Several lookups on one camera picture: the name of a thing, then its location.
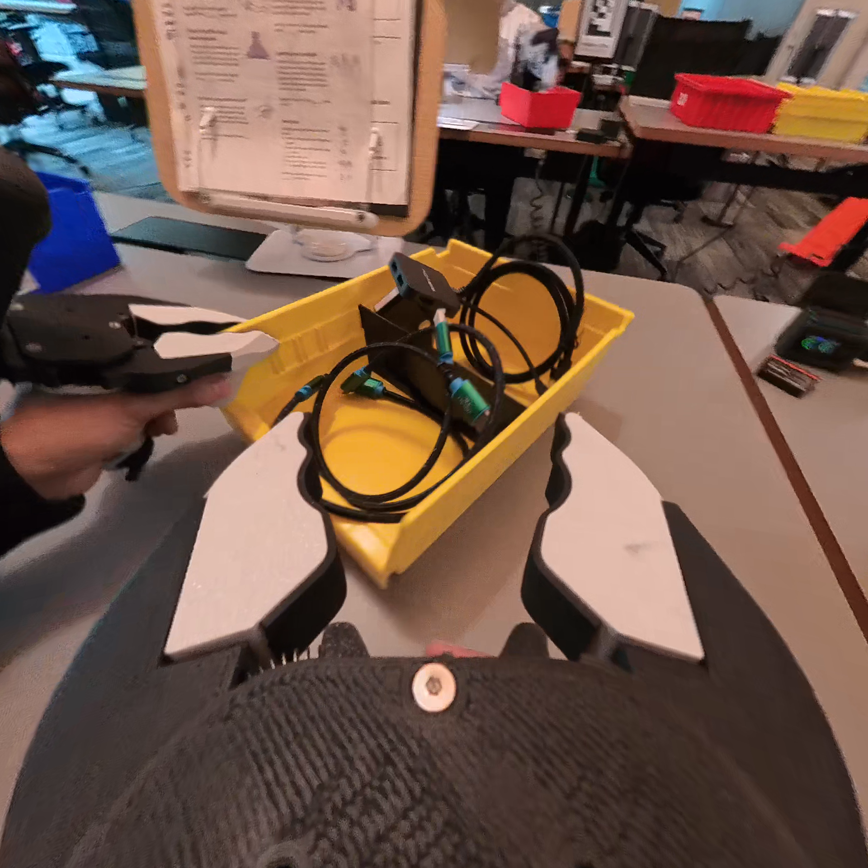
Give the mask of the small framed marker poster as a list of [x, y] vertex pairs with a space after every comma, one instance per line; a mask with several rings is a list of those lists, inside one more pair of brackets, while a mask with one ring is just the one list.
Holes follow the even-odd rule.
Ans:
[[629, 1], [582, 1], [574, 56], [613, 59], [628, 6]]

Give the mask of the red plastic bin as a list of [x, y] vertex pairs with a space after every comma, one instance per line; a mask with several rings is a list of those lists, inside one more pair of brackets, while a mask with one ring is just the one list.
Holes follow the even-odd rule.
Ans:
[[753, 79], [677, 73], [669, 111], [690, 127], [765, 135], [792, 95]]
[[561, 85], [534, 91], [505, 81], [499, 106], [508, 121], [526, 129], [551, 132], [570, 127], [581, 100], [579, 91]]

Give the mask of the small red black tool set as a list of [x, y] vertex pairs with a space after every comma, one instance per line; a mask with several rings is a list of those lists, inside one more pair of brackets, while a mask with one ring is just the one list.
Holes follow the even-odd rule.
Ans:
[[820, 382], [818, 375], [776, 354], [763, 359], [754, 374], [758, 380], [797, 398], [811, 394]]

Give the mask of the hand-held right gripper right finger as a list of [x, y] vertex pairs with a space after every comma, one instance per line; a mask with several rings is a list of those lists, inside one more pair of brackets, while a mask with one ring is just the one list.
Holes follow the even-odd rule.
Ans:
[[551, 472], [524, 570], [530, 618], [567, 660], [633, 648], [705, 657], [655, 485], [579, 413], [559, 416]]

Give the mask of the black bin divider plate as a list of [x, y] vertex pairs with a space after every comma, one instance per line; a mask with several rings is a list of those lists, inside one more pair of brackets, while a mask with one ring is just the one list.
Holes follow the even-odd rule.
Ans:
[[[375, 311], [359, 306], [359, 315], [364, 332], [365, 342], [394, 343], [405, 340], [436, 357], [435, 340], [431, 334], [417, 336], [420, 326], [430, 325], [419, 313], [396, 308], [394, 311]], [[495, 402], [495, 385], [493, 379], [477, 372], [461, 355], [456, 355], [455, 373], [474, 385], [480, 395], [493, 409]], [[415, 400], [428, 410], [434, 410], [442, 415], [451, 399], [437, 372], [436, 364], [423, 361], [417, 354], [404, 349], [384, 351], [373, 362], [373, 372], [385, 382], [396, 387], [403, 394]]]

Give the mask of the blue plastic bin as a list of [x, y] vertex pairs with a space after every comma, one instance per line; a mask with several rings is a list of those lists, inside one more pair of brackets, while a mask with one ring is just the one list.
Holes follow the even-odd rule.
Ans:
[[120, 267], [88, 181], [46, 172], [37, 176], [49, 196], [51, 229], [30, 257], [35, 292], [61, 292]]

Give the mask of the square black usb hub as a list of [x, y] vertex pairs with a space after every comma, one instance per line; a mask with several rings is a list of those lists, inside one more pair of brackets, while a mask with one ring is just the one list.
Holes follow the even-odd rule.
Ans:
[[443, 310], [447, 317], [458, 314], [461, 299], [439, 271], [402, 253], [392, 255], [388, 268], [398, 298], [431, 313]]

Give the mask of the orange folded object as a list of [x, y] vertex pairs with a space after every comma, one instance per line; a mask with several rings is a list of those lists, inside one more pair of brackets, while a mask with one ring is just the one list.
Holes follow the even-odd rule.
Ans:
[[825, 268], [853, 241], [867, 223], [867, 199], [847, 198], [800, 240], [782, 242], [778, 251], [812, 266]]

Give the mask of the yellow plastic bin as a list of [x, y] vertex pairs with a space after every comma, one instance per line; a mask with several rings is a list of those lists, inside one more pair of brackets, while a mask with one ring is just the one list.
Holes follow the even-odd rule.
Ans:
[[867, 93], [780, 82], [774, 134], [859, 145], [867, 136]]
[[[291, 393], [316, 374], [327, 374], [352, 351], [368, 342], [364, 323], [373, 323], [373, 307], [391, 280], [385, 266], [351, 278], [231, 329], [262, 331], [278, 349], [245, 375], [238, 395], [224, 409], [227, 421], [247, 441], [263, 437]], [[572, 350], [570, 367], [558, 380], [541, 375], [547, 390], [537, 394], [531, 382], [505, 387], [493, 440], [458, 469], [461, 448], [450, 440], [443, 454], [410, 495], [442, 482], [420, 505], [396, 523], [335, 517], [340, 544], [379, 586], [406, 571], [579, 397], [613, 342], [635, 315], [589, 295]], [[418, 413], [362, 397], [324, 399], [320, 423], [325, 461], [339, 482], [364, 495], [390, 491], [421, 468], [434, 446], [438, 426]]]

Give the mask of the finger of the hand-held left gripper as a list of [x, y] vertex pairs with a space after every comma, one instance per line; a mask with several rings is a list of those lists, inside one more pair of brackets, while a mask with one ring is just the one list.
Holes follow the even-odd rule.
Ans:
[[222, 311], [167, 304], [130, 304], [128, 311], [136, 335], [143, 339], [173, 332], [213, 335], [245, 321]]
[[172, 331], [161, 335], [154, 346], [160, 358], [186, 363], [187, 367], [192, 365], [193, 360], [205, 356], [228, 359], [230, 366], [224, 375], [228, 378], [229, 392], [222, 400], [212, 404], [221, 409], [237, 396], [248, 370], [273, 355], [278, 348], [279, 342], [263, 331], [220, 331], [211, 335]]

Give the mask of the wooden instruction board stand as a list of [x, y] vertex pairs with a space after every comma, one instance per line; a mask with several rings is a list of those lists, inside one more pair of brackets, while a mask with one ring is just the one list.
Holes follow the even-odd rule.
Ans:
[[403, 238], [428, 215], [444, 2], [136, 1], [160, 180], [192, 210]]

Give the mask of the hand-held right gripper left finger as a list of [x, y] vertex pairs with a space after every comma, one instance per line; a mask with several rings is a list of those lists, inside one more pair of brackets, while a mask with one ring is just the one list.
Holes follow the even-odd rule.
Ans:
[[309, 417], [293, 412], [212, 484], [163, 654], [186, 661], [240, 647], [290, 661], [340, 613], [346, 578]]

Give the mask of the person's left hand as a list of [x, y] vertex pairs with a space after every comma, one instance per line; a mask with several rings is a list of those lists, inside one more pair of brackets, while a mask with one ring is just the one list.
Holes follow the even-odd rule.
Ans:
[[158, 394], [29, 395], [2, 422], [2, 447], [38, 495], [66, 500], [87, 493], [141, 440], [174, 435], [178, 411], [215, 406], [231, 393], [218, 376]]

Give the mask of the black open tool case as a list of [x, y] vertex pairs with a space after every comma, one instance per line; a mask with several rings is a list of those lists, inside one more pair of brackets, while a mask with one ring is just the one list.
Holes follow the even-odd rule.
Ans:
[[799, 311], [774, 345], [788, 361], [841, 372], [867, 361], [867, 324], [848, 313], [809, 307]]

